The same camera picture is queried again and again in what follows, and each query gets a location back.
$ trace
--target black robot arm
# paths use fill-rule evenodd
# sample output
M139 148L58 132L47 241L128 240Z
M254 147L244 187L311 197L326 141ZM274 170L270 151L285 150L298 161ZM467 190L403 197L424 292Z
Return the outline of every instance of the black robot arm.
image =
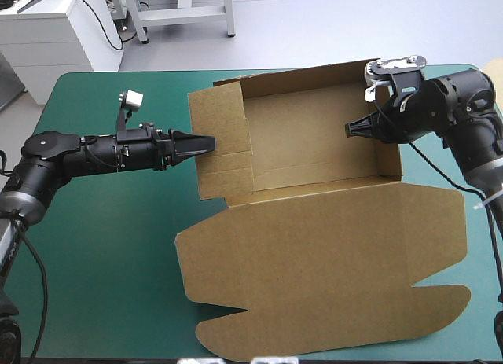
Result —
M489 199L484 204L501 288L499 301L503 303L503 271L491 216L492 212L503 235L503 197L498 197L503 194L503 122L495 107L494 85L475 69L425 80L425 65L421 56L368 63L365 78L370 88L365 99L375 102L378 86L389 86L393 93L382 106L376 103L377 111L348 123L347 136L409 143L451 185L483 199L479 191L452 182L412 143L430 132L442 139L466 182ZM503 311L494 320L494 331L503 354Z
M0 192L0 361L20 362L20 330L9 318L18 310L3 292L3 285L20 240L25 240L24 231L42 220L59 188L74 177L141 169L163 171L215 150L211 136L175 130L164 133L153 123L126 129L132 113L139 110L142 97L133 91L120 95L115 134L80 137L45 131L24 143L21 161L8 173L9 179ZM2 162L2 173L7 174L3 171L5 156Z

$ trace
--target gray floor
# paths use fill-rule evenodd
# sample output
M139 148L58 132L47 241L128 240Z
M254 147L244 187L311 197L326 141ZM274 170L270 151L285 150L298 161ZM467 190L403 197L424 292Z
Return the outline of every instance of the gray floor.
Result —
M176 0L142 1L160 9ZM503 0L234 1L235 38L223 22L151 28L148 45L127 43L121 71L299 68L411 53L482 67L503 57ZM29 95L0 112L11 164L41 112Z

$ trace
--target green table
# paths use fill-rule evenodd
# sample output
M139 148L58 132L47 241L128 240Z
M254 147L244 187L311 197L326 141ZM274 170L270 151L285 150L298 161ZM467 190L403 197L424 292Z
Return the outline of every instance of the green table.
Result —
M429 67L427 76L468 66ZM136 90L144 104L130 127L190 131L187 93L240 72L76 73L57 83L35 132L114 132L118 95ZM429 156L463 182L450 152L432 134L419 141ZM407 147L402 147L406 182L447 187ZM497 282L483 213L471 206L467 259L423 282L465 284L472 290L466 312L441 332L419 340L308 355L330 359L499 359L492 324ZM178 358L209 353L194 329L227 309L191 303L185 297L174 248L175 235L225 208L223 200L200 202L193 160L165 172L136 171L76 178L61 189L29 236L44 259L50 308L40 357ZM36 265L20 250L7 293L20 308L24 355L38 328L42 290Z

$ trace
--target cardboard box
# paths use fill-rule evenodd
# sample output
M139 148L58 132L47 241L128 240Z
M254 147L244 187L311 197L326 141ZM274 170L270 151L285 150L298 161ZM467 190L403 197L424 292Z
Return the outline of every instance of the cardboard box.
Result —
M201 322L235 361L413 339L466 308L462 285L414 287L466 255L457 191L400 182L397 145L346 138L369 112L367 61L227 80L189 96L202 199L225 211L176 240L185 292L245 309Z
M503 108L503 57L493 59L483 69L496 89L496 103Z

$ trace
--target black cable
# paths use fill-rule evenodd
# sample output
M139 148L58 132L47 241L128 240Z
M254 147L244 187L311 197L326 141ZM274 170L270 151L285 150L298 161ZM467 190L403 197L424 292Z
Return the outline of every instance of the black cable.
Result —
M124 44L124 43L129 42L130 40L133 40L134 38L136 38L136 32L135 32L135 33L134 33L134 35L133 35L133 36L131 36L130 38L128 38L128 39L126 39L126 40L122 40L122 39L121 39L121 41L122 41L122 43Z
M381 107L377 104L376 101L374 101L374 105L377 108L377 111L379 114L388 122L388 124L393 128L395 131L397 131L401 136L403 136L403 139L409 144L412 149L416 151L419 156L426 161L428 165L430 165L433 170L435 170L437 173L439 173L446 181L448 181L449 184L451 184L452 187L459 189L460 191L465 191L466 193L472 193L476 195L477 197L480 198L482 202L486 200L484 195L478 191L477 189L469 189L463 186L458 185L455 181L453 181L451 178L447 176L446 173L444 173L442 170L440 170L439 167L437 167L417 146L409 140L409 137L407 135L407 132L403 130L402 128L398 127L397 124L395 124L381 109ZM499 281L500 285L500 296L498 297L498 300L500 303L503 303L503 270L501 269L501 259L499 255L499 250L497 248L497 238L496 238L496 232L494 230L494 220L493 220L493 215L490 210L489 204L486 204L486 214L487 214L487 222L489 223L489 233L490 233L490 239L491 239L491 244L493 246L493 253L494 253L494 262L496 263L496 270L497 270L497 279Z
M103 160L97 158L97 156L89 149L89 144L84 145L84 153L86 155L89 155L90 160L94 162L96 165L102 165L106 167L112 167L114 169L117 169L120 167L120 156L117 156L117 164L107 164Z
M7 213L1 213L0 212L0 217L9 219L10 222L14 225L14 228L16 229L17 234L19 235L19 238L26 244L28 247L28 250L30 251L31 255L33 256L33 259L37 263L40 269L40 275L42 277L42 291L43 291L43 304L42 304L42 316L40 318L40 326L39 326L39 333L37 334L37 338L35 340L35 344L33 346L33 350L31 351L30 358L27 361L27 364L32 364L35 356L37 355L37 352L39 351L40 347L40 342L42 341L42 337L44 335L44 330L46 329L46 322L47 322L47 308L49 305L49 291L48 291L48 286L47 286L47 273L46 273L46 267L44 266L44 263L42 259L40 258L39 254L37 253L37 250L35 249L35 246L33 246L26 237L26 234L24 234L23 229L20 226L20 223L23 221L23 217L19 215L18 212L12 211L12 212L7 212Z
M9 170L6 170L7 155L3 150L0 150L0 160L2 160L2 166L0 166L0 175L3 175L4 177L10 177L13 173Z
M110 38L108 37L108 34L107 34L107 31L105 30L105 28L103 27L103 24L100 20L100 17L97 16L96 12L94 11L93 7L91 5L89 5L89 3L86 1L86 0L80 0L82 1L84 4L87 5L87 7L90 9L91 12L93 12L94 16L96 17L97 19L97 22L100 24L101 26L101 30L103 31L103 34L105 34L105 38L107 39L108 41L108 44L110 44L110 46L116 50L116 51L122 51L124 49L124 43L123 41L121 40L120 41L120 47L115 47L114 44L112 43L112 41L110 40Z

